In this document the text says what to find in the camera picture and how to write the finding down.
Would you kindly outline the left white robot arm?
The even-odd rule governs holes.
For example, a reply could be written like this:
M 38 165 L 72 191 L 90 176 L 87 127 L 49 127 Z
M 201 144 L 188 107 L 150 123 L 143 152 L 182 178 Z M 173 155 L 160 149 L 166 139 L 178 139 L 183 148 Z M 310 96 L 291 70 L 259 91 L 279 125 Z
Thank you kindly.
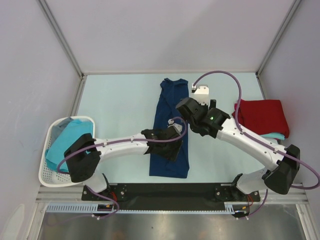
M 175 161 L 181 149 L 184 132 L 179 124 L 165 129 L 145 129 L 141 133 L 118 139 L 93 138 L 90 133 L 81 135 L 65 152 L 64 162 L 74 184 L 84 184 L 100 200 L 110 196 L 111 188 L 99 164 L 111 158 L 128 155 L 158 155 Z

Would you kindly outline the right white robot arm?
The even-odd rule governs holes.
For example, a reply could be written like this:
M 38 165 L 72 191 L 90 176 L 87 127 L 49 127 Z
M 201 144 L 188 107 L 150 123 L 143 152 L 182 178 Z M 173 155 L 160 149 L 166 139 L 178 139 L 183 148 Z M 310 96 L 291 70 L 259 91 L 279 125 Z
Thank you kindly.
M 300 149 L 291 144 L 285 147 L 269 142 L 243 127 L 238 129 L 234 118 L 215 106 L 201 105 L 191 97 L 176 106 L 194 133 L 225 141 L 258 160 L 264 167 L 255 172 L 238 174 L 230 188 L 231 196 L 242 201 L 253 191 L 270 189 L 286 195 L 300 169 L 296 161 Z

